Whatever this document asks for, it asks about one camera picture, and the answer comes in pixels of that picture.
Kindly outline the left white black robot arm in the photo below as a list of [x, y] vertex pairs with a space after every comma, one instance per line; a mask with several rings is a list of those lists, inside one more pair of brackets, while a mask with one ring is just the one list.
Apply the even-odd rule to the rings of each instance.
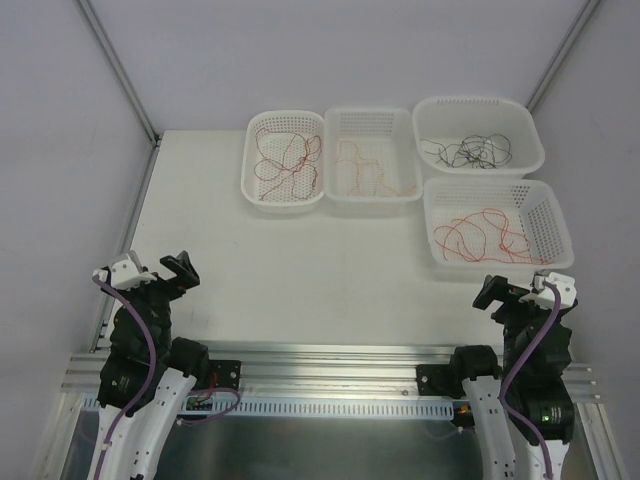
[[120, 307], [99, 375], [91, 479], [153, 478], [182, 402], [209, 385], [207, 348], [171, 332], [171, 304], [199, 286], [199, 274], [185, 251], [160, 263], [172, 277], [150, 271], [134, 251], [92, 275]]

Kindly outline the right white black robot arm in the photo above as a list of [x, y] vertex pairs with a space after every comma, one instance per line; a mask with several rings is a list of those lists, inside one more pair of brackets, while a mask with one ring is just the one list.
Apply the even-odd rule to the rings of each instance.
[[499, 307], [503, 355], [488, 346], [455, 349], [450, 386], [468, 400], [485, 479], [557, 479], [573, 439], [575, 407], [562, 378], [572, 358], [562, 318], [578, 304], [573, 277], [534, 274], [523, 288], [489, 275], [474, 308]]

